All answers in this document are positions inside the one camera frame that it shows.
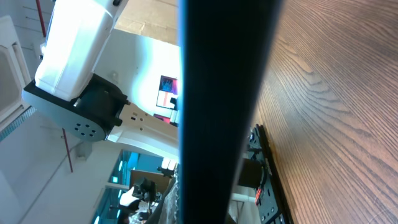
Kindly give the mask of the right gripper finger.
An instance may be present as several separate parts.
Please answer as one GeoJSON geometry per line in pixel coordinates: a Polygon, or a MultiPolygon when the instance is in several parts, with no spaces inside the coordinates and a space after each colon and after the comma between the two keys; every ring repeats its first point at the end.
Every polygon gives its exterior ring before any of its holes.
{"type": "Polygon", "coordinates": [[[176,175],[146,224],[178,224],[180,210],[180,178],[176,175]]]}

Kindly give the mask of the blue Samsung Galaxy smartphone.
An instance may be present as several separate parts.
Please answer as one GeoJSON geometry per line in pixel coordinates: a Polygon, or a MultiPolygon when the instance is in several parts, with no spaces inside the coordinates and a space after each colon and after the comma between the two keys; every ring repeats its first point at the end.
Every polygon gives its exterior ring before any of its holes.
{"type": "Polygon", "coordinates": [[[178,4],[180,223],[224,223],[283,3],[178,4]]]}

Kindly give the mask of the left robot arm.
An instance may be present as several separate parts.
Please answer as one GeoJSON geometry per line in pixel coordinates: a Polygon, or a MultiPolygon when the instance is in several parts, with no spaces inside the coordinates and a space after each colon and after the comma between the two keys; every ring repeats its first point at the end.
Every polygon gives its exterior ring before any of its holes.
{"type": "Polygon", "coordinates": [[[57,1],[44,57],[22,98],[76,137],[128,144],[177,161],[177,128],[131,103],[95,65],[126,1],[57,1]]]}

